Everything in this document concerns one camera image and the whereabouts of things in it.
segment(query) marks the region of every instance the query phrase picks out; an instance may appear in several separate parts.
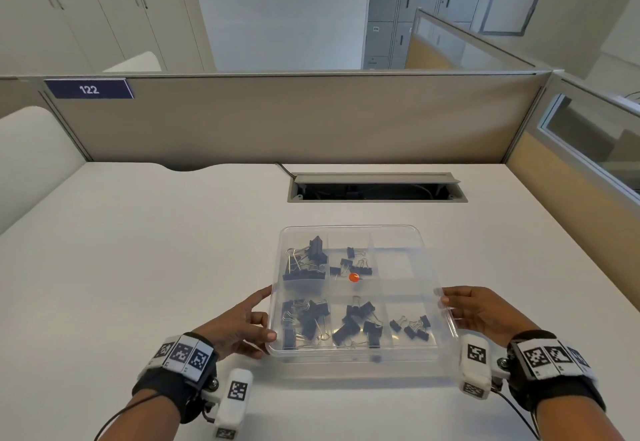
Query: person's right hand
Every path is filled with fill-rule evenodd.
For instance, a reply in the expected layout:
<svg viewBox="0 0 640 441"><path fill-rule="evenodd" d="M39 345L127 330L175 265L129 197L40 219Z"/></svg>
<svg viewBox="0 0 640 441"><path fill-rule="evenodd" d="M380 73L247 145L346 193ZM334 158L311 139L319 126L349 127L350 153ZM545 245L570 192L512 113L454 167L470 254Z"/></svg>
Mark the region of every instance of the person's right hand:
<svg viewBox="0 0 640 441"><path fill-rule="evenodd" d="M482 333L502 347L518 333L540 329L490 289L455 286L442 290L442 304L451 308L458 328Z"/></svg>

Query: locker number label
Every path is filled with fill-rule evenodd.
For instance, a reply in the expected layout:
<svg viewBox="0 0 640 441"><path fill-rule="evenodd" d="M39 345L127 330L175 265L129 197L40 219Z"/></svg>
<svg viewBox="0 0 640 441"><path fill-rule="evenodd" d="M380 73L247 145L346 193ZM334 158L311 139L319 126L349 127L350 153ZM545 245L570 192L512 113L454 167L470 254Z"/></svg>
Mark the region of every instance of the locker number label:
<svg viewBox="0 0 640 441"><path fill-rule="evenodd" d="M132 99L126 78L50 78L45 80L56 99Z"/></svg>

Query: transparent lid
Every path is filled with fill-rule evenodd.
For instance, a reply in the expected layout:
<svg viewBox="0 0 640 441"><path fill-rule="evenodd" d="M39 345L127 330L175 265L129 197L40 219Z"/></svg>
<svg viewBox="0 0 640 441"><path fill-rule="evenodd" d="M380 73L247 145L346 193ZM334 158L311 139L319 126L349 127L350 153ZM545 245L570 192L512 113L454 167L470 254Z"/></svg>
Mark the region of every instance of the transparent lid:
<svg viewBox="0 0 640 441"><path fill-rule="evenodd" d="M451 361L458 336L440 294L414 227L288 227L269 315L278 339L269 349L309 362Z"/></svg>

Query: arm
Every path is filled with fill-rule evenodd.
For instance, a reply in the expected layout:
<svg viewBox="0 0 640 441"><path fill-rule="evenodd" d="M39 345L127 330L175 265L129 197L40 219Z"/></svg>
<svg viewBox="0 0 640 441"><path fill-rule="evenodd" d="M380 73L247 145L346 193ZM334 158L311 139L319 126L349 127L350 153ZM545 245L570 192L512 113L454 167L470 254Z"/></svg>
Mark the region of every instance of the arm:
<svg viewBox="0 0 640 441"><path fill-rule="evenodd" d="M482 333L502 347L522 332L540 328L495 292L483 287L444 288L442 304L451 308L459 328ZM618 441L622 436L588 397L547 399L536 411L544 441Z"/></svg>
<svg viewBox="0 0 640 441"><path fill-rule="evenodd" d="M198 326L194 333L209 340L222 360L239 353L260 360L268 355L266 343L276 339L276 332L267 329L268 314L252 309L271 295L271 286L256 291L208 323ZM101 441L172 441L180 425L178 408L166 397L155 396L153 390L141 390L129 402L132 407L118 416L100 437Z"/></svg>

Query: table surface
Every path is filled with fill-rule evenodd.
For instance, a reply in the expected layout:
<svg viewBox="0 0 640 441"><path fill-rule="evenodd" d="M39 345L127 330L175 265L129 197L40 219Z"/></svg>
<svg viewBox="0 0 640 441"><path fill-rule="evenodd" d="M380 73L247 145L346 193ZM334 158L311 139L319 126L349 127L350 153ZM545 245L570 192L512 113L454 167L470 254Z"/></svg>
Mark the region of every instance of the table surface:
<svg viewBox="0 0 640 441"><path fill-rule="evenodd" d="M636 436L640 314L506 166L290 168L446 170L469 203L288 203L275 165L87 163L0 236L3 437L92 439L165 337L273 281L282 228L393 224L418 228L443 285L490 287L580 348L615 425ZM220 364L256 374L241 439L532 438L497 396L476 401L429 381L295 389L269 362ZM199 419L177 439L211 436Z"/></svg>

